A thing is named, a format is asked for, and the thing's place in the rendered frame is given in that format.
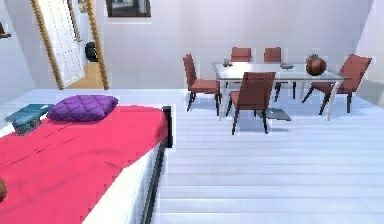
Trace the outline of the brown dining chair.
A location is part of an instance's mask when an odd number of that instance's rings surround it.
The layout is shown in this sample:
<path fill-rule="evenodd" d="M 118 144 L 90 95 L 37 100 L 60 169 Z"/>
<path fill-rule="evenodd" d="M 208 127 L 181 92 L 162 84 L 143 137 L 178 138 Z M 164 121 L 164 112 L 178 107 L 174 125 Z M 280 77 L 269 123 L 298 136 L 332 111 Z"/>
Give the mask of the brown dining chair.
<path fill-rule="evenodd" d="M 264 50 L 264 62 L 265 63 L 281 63 L 282 62 L 282 50 L 280 47 L 266 48 Z M 282 82 L 277 82 L 275 85 L 275 98 L 277 101 L 280 93 Z"/>
<path fill-rule="evenodd" d="M 343 94 L 347 96 L 346 111 L 348 113 L 351 112 L 353 93 L 357 91 L 371 61 L 372 59 L 369 57 L 350 54 L 339 71 L 339 74 L 346 77 L 346 80 L 340 84 L 337 90 L 337 94 Z M 324 98 L 319 111 L 319 114 L 322 114 L 325 105 L 330 101 L 331 92 L 334 86 L 334 82 L 313 82 L 302 102 L 305 103 L 314 90 L 322 92 L 324 94 Z"/>
<path fill-rule="evenodd" d="M 269 106 L 275 75 L 275 72 L 245 72 L 240 89 L 229 93 L 229 103 L 225 116 L 229 115 L 232 107 L 235 108 L 232 134 L 235 134 L 241 110 L 252 110 L 254 115 L 260 111 L 264 132 L 268 133 L 266 111 Z"/>
<path fill-rule="evenodd" d="M 251 49 L 233 47 L 231 51 L 231 62 L 250 62 L 251 61 Z"/>
<path fill-rule="evenodd" d="M 191 54 L 183 57 L 183 63 L 187 79 L 187 87 L 190 92 L 187 111 L 190 111 L 192 103 L 196 99 L 198 93 L 213 94 L 216 103 L 216 114 L 219 114 L 219 104 L 221 103 L 222 94 L 220 92 L 220 82 L 218 80 L 207 80 L 198 78 L 196 75 L 195 65 Z"/>

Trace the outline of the purple quilted pillow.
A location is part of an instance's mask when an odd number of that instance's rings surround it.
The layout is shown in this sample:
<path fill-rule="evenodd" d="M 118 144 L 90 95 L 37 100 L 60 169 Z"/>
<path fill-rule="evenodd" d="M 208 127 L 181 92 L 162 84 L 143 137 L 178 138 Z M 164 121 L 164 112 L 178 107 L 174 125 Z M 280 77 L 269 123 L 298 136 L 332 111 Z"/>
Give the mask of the purple quilted pillow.
<path fill-rule="evenodd" d="M 55 104 L 47 117 L 55 121 L 93 122 L 106 118 L 119 100 L 108 95 L 75 95 Z"/>

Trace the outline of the black round object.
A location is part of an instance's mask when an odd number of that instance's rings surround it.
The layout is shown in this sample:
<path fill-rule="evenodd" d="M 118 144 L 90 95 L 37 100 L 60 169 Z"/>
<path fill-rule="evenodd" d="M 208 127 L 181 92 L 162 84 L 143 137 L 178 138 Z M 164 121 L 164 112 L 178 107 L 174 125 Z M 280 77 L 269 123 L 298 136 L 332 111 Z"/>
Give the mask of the black round object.
<path fill-rule="evenodd" d="M 85 45 L 85 54 L 86 54 L 86 58 L 88 61 L 90 61 L 90 62 L 97 62 L 98 61 L 97 51 L 96 51 L 96 47 L 95 47 L 94 42 L 88 42 Z"/>

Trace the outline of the bed with pink cover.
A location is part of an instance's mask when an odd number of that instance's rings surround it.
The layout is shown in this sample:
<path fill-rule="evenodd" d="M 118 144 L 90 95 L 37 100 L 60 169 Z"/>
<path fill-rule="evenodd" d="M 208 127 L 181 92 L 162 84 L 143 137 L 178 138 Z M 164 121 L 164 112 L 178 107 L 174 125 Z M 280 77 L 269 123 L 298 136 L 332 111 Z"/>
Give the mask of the bed with pink cover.
<path fill-rule="evenodd" d="M 158 108 L 118 106 L 98 122 L 46 118 L 0 138 L 0 224 L 81 224 L 123 168 L 168 134 Z"/>

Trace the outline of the white room door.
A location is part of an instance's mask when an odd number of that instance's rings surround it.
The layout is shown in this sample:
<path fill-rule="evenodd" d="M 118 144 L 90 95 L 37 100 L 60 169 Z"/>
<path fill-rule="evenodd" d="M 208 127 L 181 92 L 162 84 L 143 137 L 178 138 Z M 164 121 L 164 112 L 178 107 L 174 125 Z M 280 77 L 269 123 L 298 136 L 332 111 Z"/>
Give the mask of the white room door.
<path fill-rule="evenodd" d="M 37 0 L 41 9 L 60 80 L 67 88 L 85 74 L 67 0 Z"/>

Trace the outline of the teal box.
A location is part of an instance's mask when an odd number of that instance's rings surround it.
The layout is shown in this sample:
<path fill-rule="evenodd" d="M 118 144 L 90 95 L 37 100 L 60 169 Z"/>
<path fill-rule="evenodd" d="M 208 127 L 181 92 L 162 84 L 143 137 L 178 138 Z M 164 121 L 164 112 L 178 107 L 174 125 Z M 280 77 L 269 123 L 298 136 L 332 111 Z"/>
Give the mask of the teal box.
<path fill-rule="evenodd" d="M 42 124 L 41 117 L 52 107 L 53 104 L 29 104 L 7 116 L 5 121 L 12 123 L 17 135 L 24 136 Z"/>

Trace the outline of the dark framed wall picture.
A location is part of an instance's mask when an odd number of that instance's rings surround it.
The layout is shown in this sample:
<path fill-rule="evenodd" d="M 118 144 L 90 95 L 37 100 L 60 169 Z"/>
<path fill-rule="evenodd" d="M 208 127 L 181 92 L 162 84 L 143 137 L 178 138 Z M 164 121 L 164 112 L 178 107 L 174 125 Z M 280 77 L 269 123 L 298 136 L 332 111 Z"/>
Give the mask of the dark framed wall picture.
<path fill-rule="evenodd" d="M 105 0 L 109 17 L 150 17 L 150 0 Z"/>

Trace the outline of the dark wall shelf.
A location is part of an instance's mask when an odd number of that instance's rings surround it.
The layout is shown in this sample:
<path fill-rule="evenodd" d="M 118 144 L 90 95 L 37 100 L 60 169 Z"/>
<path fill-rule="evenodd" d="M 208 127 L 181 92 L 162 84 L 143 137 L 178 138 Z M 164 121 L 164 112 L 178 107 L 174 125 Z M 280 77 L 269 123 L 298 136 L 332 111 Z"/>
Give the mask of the dark wall shelf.
<path fill-rule="evenodd" d="M 10 37 L 11 37 L 11 34 L 5 32 L 5 30 L 3 28 L 3 25 L 0 22 L 0 39 L 2 39 L 2 38 L 10 38 Z"/>

